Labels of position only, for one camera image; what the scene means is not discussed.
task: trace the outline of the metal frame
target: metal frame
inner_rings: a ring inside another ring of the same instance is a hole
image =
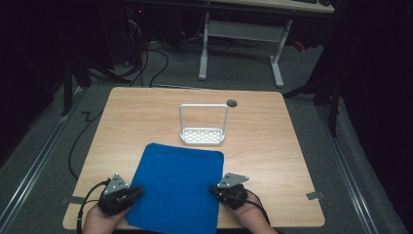
[[[235,23],[228,21],[211,21],[209,13],[206,13],[204,26],[204,44],[201,53],[200,73],[198,78],[205,80],[207,78],[207,42],[209,36],[219,36],[246,40],[277,42],[278,47],[274,55],[270,56],[270,64],[273,69],[274,80],[277,87],[283,87],[282,75],[279,68],[279,59],[282,54],[282,48],[288,36],[292,19],[288,19],[284,27],[266,26],[259,24]]]
[[[225,108],[224,124],[219,128],[184,128],[183,109],[187,107],[223,107]],[[187,144],[211,144],[219,145],[225,139],[229,106],[226,104],[182,104],[179,106],[180,137]]]

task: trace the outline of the wooden table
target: wooden table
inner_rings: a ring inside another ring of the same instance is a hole
[[[179,136],[181,104],[228,99],[238,106],[229,111],[224,142],[194,148],[223,152],[224,174],[249,176],[244,186],[261,198],[273,226],[322,226],[319,201],[306,196],[315,188],[282,95],[276,92],[113,89],[73,196],[85,197],[95,184],[115,173],[131,182],[148,143],[188,147]],[[90,199],[98,199],[102,189]],[[86,206],[85,213],[92,205]],[[76,228],[79,208],[69,204],[63,220],[66,229]],[[220,207],[218,228],[237,227],[234,217]],[[117,228],[135,229],[125,220]]]

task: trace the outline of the white desk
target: white desk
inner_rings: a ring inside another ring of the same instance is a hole
[[[302,3],[291,0],[211,0],[210,2],[220,2],[229,4],[243,4],[255,7],[268,7],[291,11],[305,11],[313,13],[333,13],[334,8],[324,7],[320,3]],[[282,53],[286,37],[288,36],[292,20],[286,21],[285,26],[267,26],[248,23],[237,23],[228,21],[210,20],[209,13],[206,13],[204,29],[204,46],[201,54],[199,79],[207,78],[207,42],[209,36],[229,37],[245,40],[256,40],[278,43],[274,54],[270,56],[270,64],[273,68],[274,79],[277,87],[283,87],[282,75],[279,68],[279,59]]]

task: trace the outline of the hand controller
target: hand controller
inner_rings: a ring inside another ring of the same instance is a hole
[[[100,194],[97,205],[107,215],[117,215],[133,205],[142,196],[141,187],[128,188],[128,184],[115,174]]]
[[[211,186],[209,190],[216,195],[220,203],[232,210],[236,210],[243,206],[246,198],[248,198],[248,194],[242,184],[237,184],[229,188]]]

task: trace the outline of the table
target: table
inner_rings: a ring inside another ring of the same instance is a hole
[[[258,6],[267,8],[277,8],[292,11],[307,11],[312,13],[333,13],[332,6],[325,7],[320,3],[311,4],[290,0],[210,0],[210,2],[221,2],[231,4],[241,4],[247,6]],[[228,37],[235,39],[256,40],[277,43],[276,49],[270,56],[270,64],[273,69],[274,80],[277,87],[283,87],[282,75],[279,68],[279,59],[282,53],[285,40],[288,36],[292,20],[288,19],[284,26],[258,25],[249,23],[229,22],[222,20],[209,20],[209,13],[206,13],[204,26],[204,45],[201,53],[199,79],[207,78],[207,42],[209,36]]]
[[[114,88],[109,96],[73,196],[85,197],[97,183],[119,173],[127,182],[151,142],[186,146],[180,139],[179,106],[226,103],[226,137],[219,146],[194,147],[224,153],[224,174],[249,176],[244,186],[260,196],[274,226],[322,226],[324,217],[283,97],[276,92]],[[98,199],[97,189],[90,200]],[[93,204],[87,204],[85,213]],[[69,204],[63,220],[76,228],[80,205]],[[222,207],[218,228],[241,227]],[[129,227],[125,220],[119,229]]]

